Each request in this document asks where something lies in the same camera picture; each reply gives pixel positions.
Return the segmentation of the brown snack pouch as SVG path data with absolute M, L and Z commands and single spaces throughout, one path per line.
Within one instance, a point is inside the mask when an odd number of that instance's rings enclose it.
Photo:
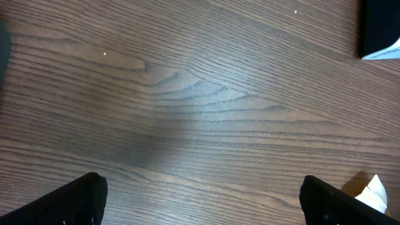
M 361 194 L 355 198 L 383 214 L 388 208 L 386 190 L 377 174 L 373 176 Z

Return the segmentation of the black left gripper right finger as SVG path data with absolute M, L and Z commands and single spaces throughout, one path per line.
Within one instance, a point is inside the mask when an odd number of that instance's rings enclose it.
M 399 225 L 399 221 L 308 175 L 299 200 L 307 225 Z

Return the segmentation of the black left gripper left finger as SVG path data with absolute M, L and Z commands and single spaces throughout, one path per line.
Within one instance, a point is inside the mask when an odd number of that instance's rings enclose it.
M 89 172 L 1 216 L 1 225 L 100 225 L 107 195 L 106 178 Z

